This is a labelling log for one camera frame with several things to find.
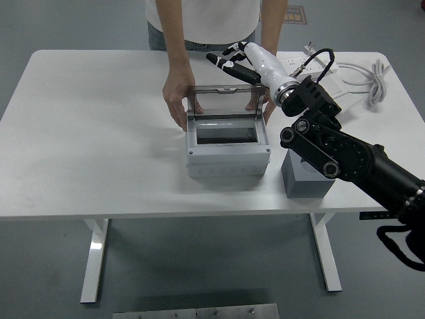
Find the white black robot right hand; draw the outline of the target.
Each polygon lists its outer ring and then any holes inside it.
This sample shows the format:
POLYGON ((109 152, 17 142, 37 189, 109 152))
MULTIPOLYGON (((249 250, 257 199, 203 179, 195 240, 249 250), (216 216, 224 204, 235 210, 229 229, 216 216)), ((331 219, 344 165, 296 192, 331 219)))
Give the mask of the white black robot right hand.
POLYGON ((213 53, 207 60, 225 73, 251 85, 263 84, 269 88, 275 104, 280 105, 299 85, 280 64, 276 56, 253 42, 237 42, 223 51, 233 56, 226 60, 213 53))

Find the person's left hand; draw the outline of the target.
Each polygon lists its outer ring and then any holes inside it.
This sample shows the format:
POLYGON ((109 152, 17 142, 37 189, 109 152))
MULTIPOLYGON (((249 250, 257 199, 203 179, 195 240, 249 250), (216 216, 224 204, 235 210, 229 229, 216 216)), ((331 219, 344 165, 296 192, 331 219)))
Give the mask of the person's left hand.
MULTIPOLYGON (((265 124, 268 124, 268 120, 270 119, 270 116, 272 115, 273 111, 276 109, 276 105, 273 103, 272 98, 270 97, 269 88, 265 88, 263 104, 265 104, 266 106, 262 114, 263 114, 265 124)), ((250 101, 245 106, 245 110, 255 110, 257 106, 258 106, 258 94, 253 93, 251 95, 250 101)))

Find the person's right hand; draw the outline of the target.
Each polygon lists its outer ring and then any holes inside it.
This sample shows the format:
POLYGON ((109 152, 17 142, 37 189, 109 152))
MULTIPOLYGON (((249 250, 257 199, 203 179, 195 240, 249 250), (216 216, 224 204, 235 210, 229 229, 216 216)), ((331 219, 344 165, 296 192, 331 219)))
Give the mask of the person's right hand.
POLYGON ((184 132, 187 131, 187 111, 183 106, 183 99, 187 97, 189 89, 194 85, 195 77, 190 64, 169 67, 162 91, 163 98, 172 119, 184 132))

